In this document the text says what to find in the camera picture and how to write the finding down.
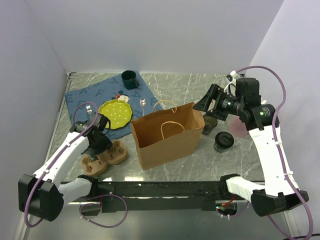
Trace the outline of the cardboard cup carrier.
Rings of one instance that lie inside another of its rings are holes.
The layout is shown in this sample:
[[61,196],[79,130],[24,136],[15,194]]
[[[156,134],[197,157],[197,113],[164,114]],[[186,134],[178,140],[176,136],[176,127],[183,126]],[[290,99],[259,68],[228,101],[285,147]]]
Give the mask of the cardboard cup carrier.
[[85,175],[96,177],[104,173],[109,165],[117,165],[128,157],[128,151],[121,140],[113,140],[112,148],[92,159],[87,154],[82,158],[81,165]]

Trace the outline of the black plastic lid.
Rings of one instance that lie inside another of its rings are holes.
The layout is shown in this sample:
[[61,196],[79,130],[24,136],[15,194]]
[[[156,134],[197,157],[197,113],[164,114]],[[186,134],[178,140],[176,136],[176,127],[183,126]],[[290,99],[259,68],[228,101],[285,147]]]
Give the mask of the black plastic lid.
[[223,149],[232,147],[234,142],[234,137],[226,131],[221,131],[215,136],[215,143]]

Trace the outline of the brown paper bag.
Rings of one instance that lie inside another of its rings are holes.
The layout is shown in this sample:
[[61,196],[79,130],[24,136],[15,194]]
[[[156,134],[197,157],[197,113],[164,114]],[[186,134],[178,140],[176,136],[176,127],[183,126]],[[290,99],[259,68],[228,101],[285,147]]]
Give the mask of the brown paper bag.
[[190,102],[155,110],[133,119],[131,132],[142,169],[148,170],[191,155],[205,126],[203,115]]

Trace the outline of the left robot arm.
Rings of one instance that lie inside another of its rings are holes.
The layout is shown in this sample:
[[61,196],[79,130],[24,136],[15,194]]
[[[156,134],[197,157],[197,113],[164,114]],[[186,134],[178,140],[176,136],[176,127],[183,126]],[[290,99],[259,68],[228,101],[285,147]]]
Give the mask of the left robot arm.
[[24,174],[20,178],[18,207],[24,213],[27,226],[32,226],[29,215],[52,222],[68,203],[81,197],[87,201],[98,197],[98,181],[93,177],[80,175],[69,183],[62,181],[80,154],[96,160],[99,154],[112,147],[104,133],[110,126],[111,121],[101,113],[95,113],[91,120],[76,122],[51,158],[32,175]]

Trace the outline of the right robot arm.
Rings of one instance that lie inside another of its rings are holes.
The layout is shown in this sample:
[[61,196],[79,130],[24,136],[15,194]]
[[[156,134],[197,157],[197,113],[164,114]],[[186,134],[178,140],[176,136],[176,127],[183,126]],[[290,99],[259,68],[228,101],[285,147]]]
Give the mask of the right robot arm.
[[264,175],[264,184],[245,180],[240,175],[228,174],[219,181],[219,195],[230,199],[234,195],[249,201],[260,217],[288,211],[301,205],[299,192],[305,202],[308,193],[300,190],[290,171],[282,148],[280,122],[271,104],[262,103],[260,83],[255,78],[240,78],[235,81],[235,94],[227,93],[217,84],[212,84],[193,109],[208,113],[225,121],[228,115],[238,116],[245,124],[255,147]]

